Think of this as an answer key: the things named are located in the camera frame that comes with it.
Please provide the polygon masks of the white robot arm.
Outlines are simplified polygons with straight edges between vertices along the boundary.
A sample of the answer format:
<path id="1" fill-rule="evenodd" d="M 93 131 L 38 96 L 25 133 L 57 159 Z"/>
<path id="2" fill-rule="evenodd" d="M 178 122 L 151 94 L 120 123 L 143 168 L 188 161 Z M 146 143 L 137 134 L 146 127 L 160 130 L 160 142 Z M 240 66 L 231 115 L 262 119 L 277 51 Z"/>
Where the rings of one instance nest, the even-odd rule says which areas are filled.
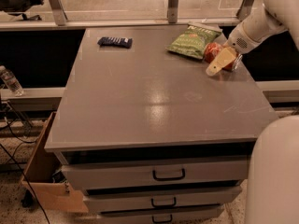
<path id="1" fill-rule="evenodd" d="M 230 33 L 206 74 L 215 76 L 239 54 L 287 31 L 299 47 L 299 0 L 263 0 Z M 249 161 L 244 224 L 299 224 L 299 116 L 269 123 Z"/>

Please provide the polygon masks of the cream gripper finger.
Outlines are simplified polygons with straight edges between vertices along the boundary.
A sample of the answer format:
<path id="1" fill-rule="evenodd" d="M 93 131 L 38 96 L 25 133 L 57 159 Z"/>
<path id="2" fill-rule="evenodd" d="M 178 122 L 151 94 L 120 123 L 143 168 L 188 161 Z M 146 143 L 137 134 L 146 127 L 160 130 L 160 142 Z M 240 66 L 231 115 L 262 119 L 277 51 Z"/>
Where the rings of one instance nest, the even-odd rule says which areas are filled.
<path id="1" fill-rule="evenodd" d="M 206 74 L 210 77 L 215 76 L 222 68 L 232 63 L 236 57 L 237 52 L 234 48 L 226 47 L 222 49 L 207 67 Z"/>

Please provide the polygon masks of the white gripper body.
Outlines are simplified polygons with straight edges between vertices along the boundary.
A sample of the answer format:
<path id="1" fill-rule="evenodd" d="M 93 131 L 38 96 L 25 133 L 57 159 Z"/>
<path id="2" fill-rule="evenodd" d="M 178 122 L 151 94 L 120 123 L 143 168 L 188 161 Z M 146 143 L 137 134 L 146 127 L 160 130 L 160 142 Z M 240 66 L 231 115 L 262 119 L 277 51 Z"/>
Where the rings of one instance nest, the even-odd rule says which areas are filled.
<path id="1" fill-rule="evenodd" d="M 261 44 L 262 31 L 258 26 L 239 23 L 229 34 L 224 47 L 232 47 L 240 54 L 246 54 Z"/>

